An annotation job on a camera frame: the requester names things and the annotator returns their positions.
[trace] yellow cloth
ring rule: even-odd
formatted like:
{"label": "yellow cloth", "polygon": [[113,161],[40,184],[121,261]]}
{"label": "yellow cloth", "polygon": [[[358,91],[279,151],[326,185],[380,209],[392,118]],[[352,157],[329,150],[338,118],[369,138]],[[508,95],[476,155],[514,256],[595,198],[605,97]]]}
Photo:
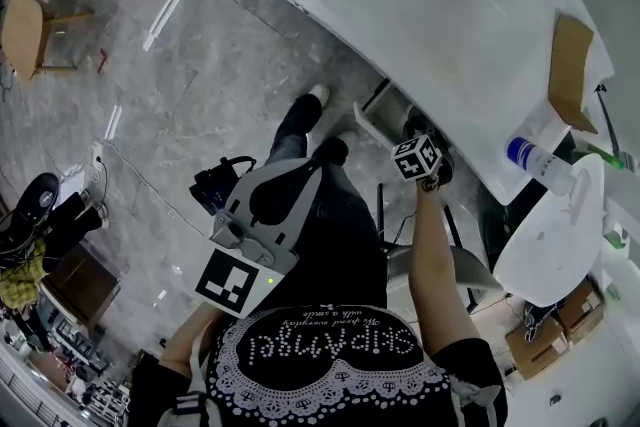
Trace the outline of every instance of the yellow cloth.
{"label": "yellow cloth", "polygon": [[36,284],[47,275],[42,267],[45,247],[44,240],[37,239],[26,262],[0,274],[0,298],[9,308],[20,308],[38,301]]}

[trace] chair leg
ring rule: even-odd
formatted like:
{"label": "chair leg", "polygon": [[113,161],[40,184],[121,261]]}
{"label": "chair leg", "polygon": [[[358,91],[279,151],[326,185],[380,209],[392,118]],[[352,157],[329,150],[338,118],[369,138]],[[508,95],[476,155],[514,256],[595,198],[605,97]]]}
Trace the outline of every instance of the chair leg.
{"label": "chair leg", "polygon": [[376,228],[378,228],[378,237],[380,237],[380,245],[384,245],[384,185],[382,182],[378,184],[378,194],[377,194],[377,224]]}
{"label": "chair leg", "polygon": [[58,16],[49,18],[47,22],[49,23],[64,23],[64,22],[75,22],[76,20],[84,20],[85,18],[91,18],[93,16],[93,12],[88,13],[80,13],[77,15],[69,15],[69,16]]}
{"label": "chair leg", "polygon": [[72,72],[76,71],[77,68],[75,66],[38,66],[36,68],[36,73],[43,73],[46,71],[65,71]]}

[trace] cardboard piece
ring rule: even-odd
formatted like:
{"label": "cardboard piece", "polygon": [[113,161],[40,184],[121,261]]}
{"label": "cardboard piece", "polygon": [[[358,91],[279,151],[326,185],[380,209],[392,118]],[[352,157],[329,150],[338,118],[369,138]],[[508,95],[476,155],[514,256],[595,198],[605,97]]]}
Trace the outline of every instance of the cardboard piece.
{"label": "cardboard piece", "polygon": [[569,350],[562,326],[551,317],[538,328],[536,339],[525,340],[525,327],[519,326],[505,338],[520,375],[527,380],[538,374]]}
{"label": "cardboard piece", "polygon": [[585,279],[567,296],[564,306],[557,314],[567,339],[578,343],[604,317],[604,303],[591,282]]}
{"label": "cardboard piece", "polygon": [[584,66],[593,31],[582,22],[560,15],[553,37],[549,102],[562,120],[579,130],[597,134],[582,112]]}

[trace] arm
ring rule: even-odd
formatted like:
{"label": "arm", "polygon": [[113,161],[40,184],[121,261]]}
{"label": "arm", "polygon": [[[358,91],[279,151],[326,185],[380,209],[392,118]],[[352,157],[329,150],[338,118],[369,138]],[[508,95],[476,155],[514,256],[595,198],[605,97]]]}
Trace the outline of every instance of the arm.
{"label": "arm", "polygon": [[211,346],[212,333],[225,313],[209,303],[202,303],[198,309],[175,332],[160,358],[160,365],[179,374],[191,378],[189,358],[191,345],[197,336],[211,323],[207,333],[202,338],[200,353],[207,352]]}
{"label": "arm", "polygon": [[480,338],[458,294],[437,194],[425,192],[420,183],[409,286],[429,356],[459,340]]}

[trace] white curved desk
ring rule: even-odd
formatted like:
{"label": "white curved desk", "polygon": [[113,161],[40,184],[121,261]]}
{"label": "white curved desk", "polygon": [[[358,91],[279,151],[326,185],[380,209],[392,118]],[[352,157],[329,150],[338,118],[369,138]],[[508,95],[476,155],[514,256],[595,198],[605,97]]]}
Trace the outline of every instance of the white curved desk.
{"label": "white curved desk", "polygon": [[[582,0],[290,1],[397,84],[502,204],[530,180],[507,160],[508,139],[552,150],[568,131],[546,99],[551,44],[559,13],[595,31]],[[585,91],[612,74],[596,31]]]}

